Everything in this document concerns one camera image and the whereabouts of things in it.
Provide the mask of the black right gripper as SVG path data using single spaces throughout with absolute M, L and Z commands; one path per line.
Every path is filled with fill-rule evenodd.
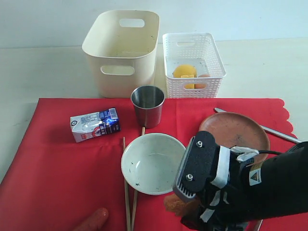
M 181 224 L 195 231 L 244 231 L 245 221 L 231 218 L 243 211 L 247 203 L 244 184 L 241 182 L 243 169 L 254 162 L 254 149 L 216 149 L 211 160 L 203 189 L 197 195 L 201 205 L 197 210 L 183 216 Z

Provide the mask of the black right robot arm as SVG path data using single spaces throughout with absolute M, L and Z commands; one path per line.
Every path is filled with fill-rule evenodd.
M 192 138 L 173 191 L 185 202 L 199 203 L 182 224 L 199 231 L 242 231 L 252 220 L 307 212 L 308 144 L 258 164 L 256 153 Z

